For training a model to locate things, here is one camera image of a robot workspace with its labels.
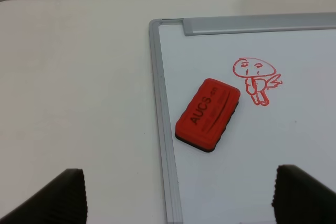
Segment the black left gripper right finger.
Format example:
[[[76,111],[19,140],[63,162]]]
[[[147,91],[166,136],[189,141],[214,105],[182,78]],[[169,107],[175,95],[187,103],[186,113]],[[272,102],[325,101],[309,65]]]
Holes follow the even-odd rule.
[[[335,192],[295,165],[277,168],[276,223],[335,223]]]

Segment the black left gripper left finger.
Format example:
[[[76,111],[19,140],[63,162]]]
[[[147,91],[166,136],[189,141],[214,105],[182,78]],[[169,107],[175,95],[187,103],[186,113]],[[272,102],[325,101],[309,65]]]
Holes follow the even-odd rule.
[[[83,170],[69,168],[2,217],[1,223],[86,223],[87,217]]]

